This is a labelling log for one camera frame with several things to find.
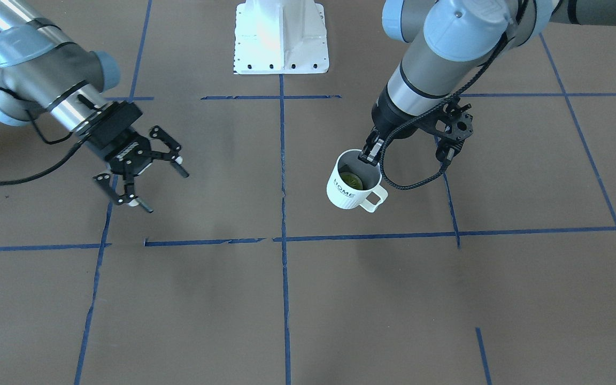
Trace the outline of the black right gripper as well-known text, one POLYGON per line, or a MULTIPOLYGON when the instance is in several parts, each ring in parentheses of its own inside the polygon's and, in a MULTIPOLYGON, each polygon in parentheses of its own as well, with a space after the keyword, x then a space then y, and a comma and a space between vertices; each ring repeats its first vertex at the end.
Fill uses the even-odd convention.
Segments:
POLYGON ((168 151, 151 150, 149 139, 132 127, 141 116, 142 111, 135 103, 111 103, 75 134, 78 138, 88 136, 88 148, 105 161, 111 173, 122 176, 122 195, 118 195, 112 187, 110 173, 100 173, 93 177, 94 183, 107 195, 110 202, 115 205, 141 207, 145 212, 152 213, 152 207, 135 192, 134 176, 137 177, 148 168, 152 160, 166 161, 182 178, 190 177, 190 173, 182 166, 181 144, 159 125, 151 127, 149 136, 151 141, 161 142, 168 151), (126 175, 126 165, 133 174, 126 175))

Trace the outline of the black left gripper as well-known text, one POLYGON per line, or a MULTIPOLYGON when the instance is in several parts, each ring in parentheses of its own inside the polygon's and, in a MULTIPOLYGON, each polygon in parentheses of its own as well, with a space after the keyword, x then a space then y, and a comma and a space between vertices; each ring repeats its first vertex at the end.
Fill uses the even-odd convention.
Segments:
POLYGON ((364 148, 358 155, 358 160, 371 166, 377 166, 381 151, 391 132, 414 116, 401 111, 389 97, 378 97, 371 109, 373 129, 366 139, 364 148))

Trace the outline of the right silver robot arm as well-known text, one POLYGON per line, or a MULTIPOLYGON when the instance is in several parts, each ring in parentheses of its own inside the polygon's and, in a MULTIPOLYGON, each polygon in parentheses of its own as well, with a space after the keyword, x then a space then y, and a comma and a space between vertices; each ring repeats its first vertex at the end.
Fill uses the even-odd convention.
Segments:
POLYGON ((133 102, 103 96, 120 81, 115 59, 86 51, 58 25, 25 1, 0 1, 0 122, 36 126, 49 113, 77 136, 58 163, 30 177, 0 186, 32 182, 61 168, 87 146, 106 166, 93 180, 115 205, 151 207, 137 195, 135 178, 156 160, 169 163, 182 178, 181 144, 159 126, 147 136, 134 129, 142 111, 133 102))

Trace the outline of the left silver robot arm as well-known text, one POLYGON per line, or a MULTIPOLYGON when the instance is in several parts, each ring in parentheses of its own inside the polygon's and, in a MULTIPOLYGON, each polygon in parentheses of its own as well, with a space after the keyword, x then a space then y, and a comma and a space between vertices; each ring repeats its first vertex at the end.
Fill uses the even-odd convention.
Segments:
POLYGON ((616 1, 386 1, 383 29, 408 49, 372 108, 374 127, 359 160, 378 164, 386 142, 413 134, 406 122, 551 22, 616 26, 616 1))

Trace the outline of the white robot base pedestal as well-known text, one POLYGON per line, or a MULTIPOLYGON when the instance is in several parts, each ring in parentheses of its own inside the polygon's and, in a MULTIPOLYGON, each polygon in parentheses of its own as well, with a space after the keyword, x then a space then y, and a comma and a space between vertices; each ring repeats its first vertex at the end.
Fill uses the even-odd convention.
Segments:
POLYGON ((315 1, 245 1, 235 10, 233 73, 322 74, 330 66, 325 8, 315 1))

